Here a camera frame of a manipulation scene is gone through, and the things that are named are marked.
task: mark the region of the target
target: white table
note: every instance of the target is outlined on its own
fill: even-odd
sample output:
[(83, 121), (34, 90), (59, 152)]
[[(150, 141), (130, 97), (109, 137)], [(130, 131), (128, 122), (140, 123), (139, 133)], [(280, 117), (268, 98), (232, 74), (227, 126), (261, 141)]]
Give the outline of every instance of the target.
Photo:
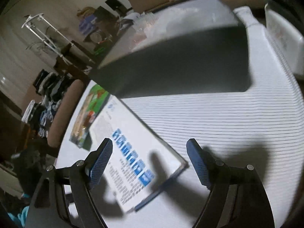
[[(186, 141), (195, 138), (231, 166), (252, 164), (265, 186), (276, 227), (291, 207), (304, 156), (303, 98), (296, 80), (248, 9), (236, 11), (247, 25), (252, 86), (244, 93), (201, 93), (124, 99), (151, 129), (186, 160)], [(64, 136), (56, 167), (85, 159), (88, 151), (69, 141), (84, 92)], [(109, 228), (190, 228), (209, 194), (192, 166), (166, 192), (137, 213), (122, 215), (105, 182), (94, 190)]]

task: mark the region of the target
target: metal screw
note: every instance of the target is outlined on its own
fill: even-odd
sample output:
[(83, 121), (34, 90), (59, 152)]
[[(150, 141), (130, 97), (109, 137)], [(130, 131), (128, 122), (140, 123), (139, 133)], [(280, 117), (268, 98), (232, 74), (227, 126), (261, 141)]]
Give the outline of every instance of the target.
[(253, 170), (254, 167), (253, 167), (251, 164), (248, 164), (248, 165), (247, 165), (247, 169), (248, 169), (248, 170)]
[(49, 165), (48, 167), (47, 167), (47, 171), (51, 171), (52, 169), (54, 168), (54, 166), (53, 165)]
[(85, 163), (85, 162), (84, 162), (83, 160), (78, 160), (78, 161), (76, 162), (76, 165), (77, 165), (77, 166), (82, 166), (84, 163)]
[(217, 166), (223, 166), (223, 165), (224, 165), (224, 162), (221, 161), (221, 160), (217, 160), (217, 161), (215, 161), (215, 164), (216, 164)]

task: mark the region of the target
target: white wall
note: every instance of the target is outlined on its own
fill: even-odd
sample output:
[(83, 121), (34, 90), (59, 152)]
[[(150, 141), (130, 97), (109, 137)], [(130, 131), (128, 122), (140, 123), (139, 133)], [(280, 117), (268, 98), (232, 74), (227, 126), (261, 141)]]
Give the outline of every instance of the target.
[[(27, 29), (21, 29), (26, 15), (44, 13), (45, 18), (69, 39), (79, 43), (84, 37), (78, 32), (77, 11), (92, 6), (103, 6), (106, 0), (11, 0), (0, 16), (0, 90), (19, 107), (39, 71), (52, 71), (54, 55), (26, 50), (37, 38)], [(127, 8), (128, 0), (119, 0)]]

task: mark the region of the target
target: blue gripper pad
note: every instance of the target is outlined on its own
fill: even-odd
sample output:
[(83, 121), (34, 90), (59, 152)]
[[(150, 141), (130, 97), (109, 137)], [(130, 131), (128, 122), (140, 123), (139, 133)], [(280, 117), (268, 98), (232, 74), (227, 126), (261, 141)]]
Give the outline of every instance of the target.
[(200, 147), (195, 139), (188, 140), (186, 148), (187, 154), (191, 160), (197, 176), (199, 177), (201, 184), (210, 190), (212, 183), (210, 181), (210, 172), (208, 168), (210, 166), (212, 167), (212, 164), (215, 163), (215, 160), (208, 152), (204, 151)]
[(97, 157), (95, 162), (90, 165), (88, 176), (90, 177), (90, 189), (97, 185), (101, 179), (101, 176), (104, 172), (105, 167), (107, 166), (110, 156), (113, 152), (112, 141), (108, 138), (105, 138), (100, 144), (99, 148), (94, 151)]

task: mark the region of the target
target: book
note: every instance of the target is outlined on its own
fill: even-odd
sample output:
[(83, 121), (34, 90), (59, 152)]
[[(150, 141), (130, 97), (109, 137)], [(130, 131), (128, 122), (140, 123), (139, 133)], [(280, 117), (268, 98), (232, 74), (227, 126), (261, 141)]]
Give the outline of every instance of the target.
[(110, 96), (89, 131), (91, 150), (104, 138), (113, 142), (103, 175), (124, 213), (143, 207), (188, 165), (115, 96)]
[(109, 93), (99, 85), (91, 88), (74, 123), (70, 141), (83, 147), (93, 121), (106, 104)]

